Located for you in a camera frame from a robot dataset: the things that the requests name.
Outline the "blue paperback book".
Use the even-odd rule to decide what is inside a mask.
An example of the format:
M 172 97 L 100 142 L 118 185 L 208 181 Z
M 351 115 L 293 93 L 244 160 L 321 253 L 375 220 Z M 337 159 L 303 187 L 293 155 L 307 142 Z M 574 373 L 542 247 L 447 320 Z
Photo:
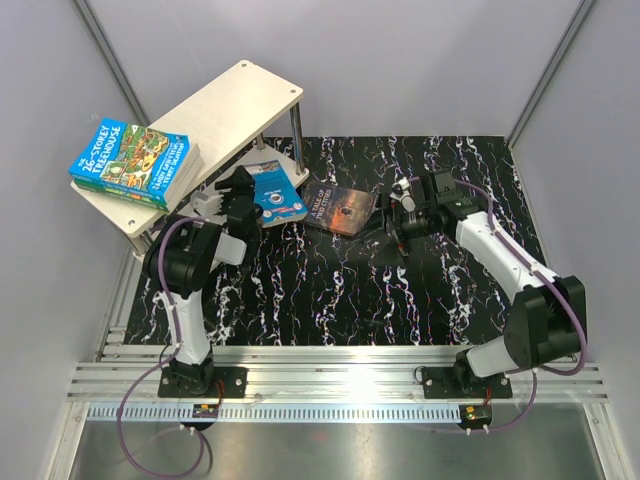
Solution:
M 278 160 L 245 166 L 255 185 L 254 201 L 262 208 L 263 228 L 298 222 L 308 211 Z

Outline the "dark tale of two cities book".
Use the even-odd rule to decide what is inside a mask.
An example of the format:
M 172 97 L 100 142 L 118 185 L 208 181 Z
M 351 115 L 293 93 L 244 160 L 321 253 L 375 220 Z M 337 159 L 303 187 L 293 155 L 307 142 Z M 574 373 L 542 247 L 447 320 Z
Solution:
M 303 190 L 307 215 L 303 223 L 333 233 L 355 236 L 370 219 L 377 195 L 317 181 Z

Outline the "dark green 104-storey treehouse book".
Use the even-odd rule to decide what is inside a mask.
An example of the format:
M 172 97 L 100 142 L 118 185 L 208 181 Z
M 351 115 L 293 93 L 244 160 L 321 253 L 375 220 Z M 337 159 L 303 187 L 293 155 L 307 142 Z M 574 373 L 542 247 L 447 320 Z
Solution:
M 181 175 L 176 190 L 166 201 L 146 198 L 141 194 L 125 193 L 111 187 L 96 186 L 80 180 L 74 180 L 72 182 L 72 185 L 84 191 L 94 192 L 101 195 L 117 198 L 122 201 L 143 205 L 145 207 L 150 207 L 162 212 L 170 212 L 174 210 L 182 201 L 182 199 L 187 195 L 189 185 L 195 179 L 203 164 L 204 161 L 202 157 L 198 155 L 194 163 L 186 169 L 186 172 L 184 174 Z

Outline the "blue 26-storey treehouse book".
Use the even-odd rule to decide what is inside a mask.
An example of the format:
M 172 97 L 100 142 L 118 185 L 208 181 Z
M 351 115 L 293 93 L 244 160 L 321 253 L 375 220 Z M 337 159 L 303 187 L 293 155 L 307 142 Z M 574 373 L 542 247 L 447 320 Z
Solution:
M 73 180 L 166 201 L 198 155 L 199 146 L 184 134 L 105 118 L 69 174 Z

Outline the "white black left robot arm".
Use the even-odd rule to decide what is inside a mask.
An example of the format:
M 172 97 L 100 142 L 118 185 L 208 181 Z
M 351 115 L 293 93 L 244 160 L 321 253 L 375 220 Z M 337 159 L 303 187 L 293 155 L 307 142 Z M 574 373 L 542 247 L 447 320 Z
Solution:
M 159 289 L 174 345 L 168 359 L 159 362 L 161 397 L 203 397 L 222 387 L 204 325 L 203 289 L 216 262 L 246 265 L 260 244 L 263 209 L 255 202 L 255 180 L 246 168 L 235 168 L 214 187 L 223 223 L 172 214 L 143 259 L 144 273 Z

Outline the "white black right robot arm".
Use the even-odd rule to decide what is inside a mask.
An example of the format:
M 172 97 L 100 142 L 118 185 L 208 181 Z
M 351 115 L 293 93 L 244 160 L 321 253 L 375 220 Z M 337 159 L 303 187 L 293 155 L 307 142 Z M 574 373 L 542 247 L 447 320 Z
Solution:
M 381 265 L 403 265 L 412 241 L 445 235 L 466 250 L 500 285 L 510 302 L 502 334 L 457 354 L 444 380 L 475 397 L 508 375 L 540 368 L 574 376 L 587 360 L 584 284 L 562 277 L 537 261 L 500 225 L 492 196 L 457 180 L 448 170 L 404 177 L 377 195 L 359 231 L 386 235 L 375 257 Z

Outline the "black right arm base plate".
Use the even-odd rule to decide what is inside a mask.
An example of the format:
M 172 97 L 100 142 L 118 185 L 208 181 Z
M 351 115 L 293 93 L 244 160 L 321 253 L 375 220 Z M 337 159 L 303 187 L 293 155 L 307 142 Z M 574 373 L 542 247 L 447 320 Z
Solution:
M 454 367 L 420 366 L 414 370 L 425 399 L 511 399 L 510 381 L 503 375 L 478 378 Z

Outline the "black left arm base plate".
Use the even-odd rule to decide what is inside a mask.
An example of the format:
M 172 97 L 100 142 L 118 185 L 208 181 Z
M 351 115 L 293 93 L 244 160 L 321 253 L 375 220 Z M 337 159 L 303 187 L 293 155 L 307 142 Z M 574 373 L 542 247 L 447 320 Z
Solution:
M 161 374 L 158 387 L 160 398 L 217 398 L 245 397 L 248 369 L 238 366 L 214 366 L 200 380 L 178 375 L 170 368 Z

